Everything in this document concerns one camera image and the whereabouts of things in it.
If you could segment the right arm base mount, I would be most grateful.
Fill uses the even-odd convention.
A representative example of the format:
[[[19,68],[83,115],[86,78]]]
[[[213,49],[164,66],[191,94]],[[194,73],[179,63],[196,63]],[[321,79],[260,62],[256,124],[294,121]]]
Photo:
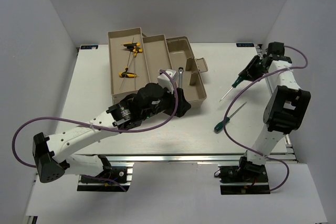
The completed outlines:
[[[240,163],[219,166],[214,177],[220,181],[222,195],[270,194],[268,175],[264,165]]]

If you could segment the yellow black T-handle hex key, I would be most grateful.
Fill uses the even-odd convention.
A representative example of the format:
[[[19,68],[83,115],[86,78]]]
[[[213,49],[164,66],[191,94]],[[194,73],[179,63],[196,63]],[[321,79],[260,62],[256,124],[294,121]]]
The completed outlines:
[[[121,84],[120,84],[120,88],[121,88],[122,85],[123,85],[123,83],[124,83],[124,80],[126,78],[128,78],[128,79],[135,79],[135,78],[138,77],[138,75],[136,73],[129,72],[129,68],[126,67],[124,72],[120,72],[119,73],[119,77],[123,79],[122,82],[121,82]]]

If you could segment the small green screwdriver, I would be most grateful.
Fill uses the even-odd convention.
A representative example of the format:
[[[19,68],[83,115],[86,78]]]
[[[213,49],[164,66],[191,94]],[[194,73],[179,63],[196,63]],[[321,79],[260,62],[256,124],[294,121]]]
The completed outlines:
[[[234,81],[234,83],[231,85],[231,88],[221,97],[221,99],[219,100],[219,102],[223,101],[229,95],[229,93],[234,88],[236,88],[241,82],[243,82],[243,78],[241,76],[238,76],[237,79]]]

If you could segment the silver ratchet wrench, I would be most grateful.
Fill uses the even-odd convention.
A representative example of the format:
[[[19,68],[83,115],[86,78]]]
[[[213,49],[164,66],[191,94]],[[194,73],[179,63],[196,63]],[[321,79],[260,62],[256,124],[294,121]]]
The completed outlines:
[[[178,68],[178,75],[179,75],[178,87],[179,88],[182,88],[182,86],[183,86],[183,72],[184,72],[184,68],[179,67]]]

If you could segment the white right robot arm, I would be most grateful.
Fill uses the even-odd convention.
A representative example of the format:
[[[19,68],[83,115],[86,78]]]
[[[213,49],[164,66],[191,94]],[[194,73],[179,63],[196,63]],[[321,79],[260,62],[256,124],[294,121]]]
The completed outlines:
[[[238,177],[245,182],[260,172],[277,143],[300,127],[311,99],[310,92],[297,84],[292,60],[285,56],[285,45],[281,42],[269,43],[267,53],[255,56],[239,76],[255,81],[267,74],[272,95],[263,114],[264,126],[251,150],[240,158],[237,168]]]

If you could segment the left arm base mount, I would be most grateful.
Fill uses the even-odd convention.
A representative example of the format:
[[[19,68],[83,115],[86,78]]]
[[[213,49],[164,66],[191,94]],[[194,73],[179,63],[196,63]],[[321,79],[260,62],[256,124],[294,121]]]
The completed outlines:
[[[134,163],[111,162],[111,168],[96,178],[79,176],[77,191],[121,192],[128,191],[133,174]]]

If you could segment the long yellow black T-handle key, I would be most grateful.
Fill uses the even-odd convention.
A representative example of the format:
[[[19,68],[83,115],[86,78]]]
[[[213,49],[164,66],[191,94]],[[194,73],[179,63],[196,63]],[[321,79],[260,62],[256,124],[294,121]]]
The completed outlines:
[[[143,53],[143,49],[140,47],[127,47],[127,49],[129,50],[129,52],[133,53],[132,59],[128,63],[128,67],[130,67],[137,54]]]

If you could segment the large green screwdriver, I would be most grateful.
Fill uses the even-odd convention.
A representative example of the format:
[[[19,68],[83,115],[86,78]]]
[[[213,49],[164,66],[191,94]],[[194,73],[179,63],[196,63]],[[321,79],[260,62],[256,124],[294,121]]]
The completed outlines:
[[[222,121],[218,122],[214,127],[214,132],[218,134],[221,132],[224,128],[224,125],[226,125],[232,117],[234,117],[245,105],[247,102],[244,102],[240,107],[238,107],[231,115],[229,115],[226,119],[223,119]]]

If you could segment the beige plastic toolbox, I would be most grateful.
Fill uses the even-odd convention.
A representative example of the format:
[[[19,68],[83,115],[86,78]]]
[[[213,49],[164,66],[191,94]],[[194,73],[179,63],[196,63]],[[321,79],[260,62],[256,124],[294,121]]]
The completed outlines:
[[[122,87],[120,72],[127,66],[129,51],[122,45],[139,42],[143,53],[137,54],[129,71],[138,75],[135,79],[125,79]],[[108,32],[109,62],[111,72],[111,95],[114,104],[126,95],[136,93],[147,83],[157,82],[161,69],[178,70],[184,68],[184,96],[193,109],[199,108],[207,98],[201,74],[208,71],[204,58],[195,58],[186,36],[166,38],[164,35],[146,36],[141,28]]]

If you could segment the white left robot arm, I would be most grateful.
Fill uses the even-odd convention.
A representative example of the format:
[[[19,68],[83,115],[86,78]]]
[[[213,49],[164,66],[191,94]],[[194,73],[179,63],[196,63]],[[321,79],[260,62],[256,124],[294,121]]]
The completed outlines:
[[[41,183],[50,183],[63,175],[88,175],[104,182],[112,177],[112,167],[104,155],[78,155],[76,152],[104,138],[114,136],[114,128],[131,130],[150,117],[165,113],[182,117],[191,108],[183,89],[169,92],[157,83],[149,83],[137,93],[127,95],[89,122],[59,134],[33,138],[33,157]]]

